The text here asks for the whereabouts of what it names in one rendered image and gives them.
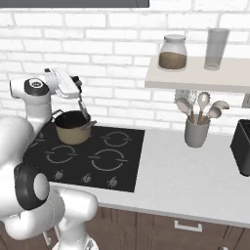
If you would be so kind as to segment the clear glass tumbler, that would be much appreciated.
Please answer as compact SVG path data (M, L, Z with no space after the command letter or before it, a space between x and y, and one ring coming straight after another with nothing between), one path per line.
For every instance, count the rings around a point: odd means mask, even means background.
M230 30L227 28L210 28L208 30L204 68L219 70L225 48L228 44Z

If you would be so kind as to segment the brown wooden drawer front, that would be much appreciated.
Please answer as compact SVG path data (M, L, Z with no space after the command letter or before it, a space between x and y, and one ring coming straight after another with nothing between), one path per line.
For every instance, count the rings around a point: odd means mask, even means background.
M174 221L196 227L195 232L174 228ZM250 250L250 229L194 220L138 213L136 250Z

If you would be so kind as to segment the brown wooden cupboard door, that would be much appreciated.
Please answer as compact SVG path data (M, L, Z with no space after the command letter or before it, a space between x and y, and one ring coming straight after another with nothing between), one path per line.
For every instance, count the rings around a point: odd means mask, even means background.
M95 218L86 225L99 250L136 249L135 212L100 207Z

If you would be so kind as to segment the black toaster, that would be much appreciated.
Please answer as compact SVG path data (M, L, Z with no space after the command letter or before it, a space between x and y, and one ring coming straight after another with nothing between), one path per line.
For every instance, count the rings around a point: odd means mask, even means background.
M250 120L240 119L237 123L230 148L239 173L250 177Z

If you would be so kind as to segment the grey whisk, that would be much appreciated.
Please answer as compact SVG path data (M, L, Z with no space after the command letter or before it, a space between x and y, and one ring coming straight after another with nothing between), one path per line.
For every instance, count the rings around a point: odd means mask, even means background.
M190 108L193 108L197 99L197 92L195 90L177 90L175 92L175 100L179 98L185 98L189 103Z

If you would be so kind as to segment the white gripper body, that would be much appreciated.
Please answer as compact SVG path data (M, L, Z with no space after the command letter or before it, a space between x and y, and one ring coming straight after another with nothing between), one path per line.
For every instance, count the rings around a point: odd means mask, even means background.
M56 94L63 99L77 99L80 91L64 69L54 69L57 80Z

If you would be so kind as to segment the dark grey extractor hood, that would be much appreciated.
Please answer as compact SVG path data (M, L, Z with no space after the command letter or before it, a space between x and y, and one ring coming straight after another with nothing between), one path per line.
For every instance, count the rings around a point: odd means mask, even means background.
M0 0L0 8L148 8L149 0Z

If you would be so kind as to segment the grey utensil holder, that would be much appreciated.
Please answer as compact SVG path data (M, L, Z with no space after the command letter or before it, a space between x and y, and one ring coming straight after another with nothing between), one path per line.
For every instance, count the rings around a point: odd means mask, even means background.
M198 125L198 115L194 115L194 122L191 123L189 119L186 121L185 128L185 142L188 146L193 148L202 147L206 141L210 121L207 120L204 124Z

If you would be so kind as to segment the tan cooking pot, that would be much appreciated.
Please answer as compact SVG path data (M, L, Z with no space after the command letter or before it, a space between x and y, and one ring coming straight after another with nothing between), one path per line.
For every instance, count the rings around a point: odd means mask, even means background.
M58 109L52 113L52 120L59 139L67 145L85 143L91 136L92 127L97 123L91 117L86 118L80 110Z

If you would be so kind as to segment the wooden slotted spoon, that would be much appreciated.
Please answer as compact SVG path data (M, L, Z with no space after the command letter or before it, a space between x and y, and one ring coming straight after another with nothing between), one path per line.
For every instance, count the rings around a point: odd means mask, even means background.
M197 102L199 105L199 114L198 114L197 124L200 125L202 115L203 115L203 110L204 110L205 106L208 105L210 102L210 95L207 92L201 92L198 96Z

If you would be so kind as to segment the beige wall shelf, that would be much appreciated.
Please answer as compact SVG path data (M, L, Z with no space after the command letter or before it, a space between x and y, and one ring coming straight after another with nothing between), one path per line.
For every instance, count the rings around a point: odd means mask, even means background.
M196 91L250 93L250 59L225 58L219 70L204 68L204 59L190 57L187 68L166 71L158 67L158 57L152 57L146 73L148 88Z

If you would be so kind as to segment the glass jar with brown contents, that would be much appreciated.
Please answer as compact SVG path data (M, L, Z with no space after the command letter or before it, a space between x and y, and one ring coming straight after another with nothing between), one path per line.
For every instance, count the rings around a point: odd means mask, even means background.
M184 35L168 34L159 52L158 65L165 70L183 70L187 66L187 48Z

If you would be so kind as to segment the grey metal spatula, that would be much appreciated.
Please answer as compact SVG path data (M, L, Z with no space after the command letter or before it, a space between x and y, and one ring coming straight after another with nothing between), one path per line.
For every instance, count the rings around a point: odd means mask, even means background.
M81 110L83 116L85 117L86 121L89 121L91 118L90 118L90 115L89 115L89 113L87 111L86 106L79 100L78 100L78 105L79 105L80 110Z

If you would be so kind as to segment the black hob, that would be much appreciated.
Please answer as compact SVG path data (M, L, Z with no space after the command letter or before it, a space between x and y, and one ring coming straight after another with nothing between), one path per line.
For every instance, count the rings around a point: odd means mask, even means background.
M51 183L133 192L140 165L143 130L94 126L83 144L62 143L53 124L47 125L28 147L23 161L40 170ZM54 180L61 171L63 177ZM91 182L82 178L90 173ZM115 177L117 185L108 181Z

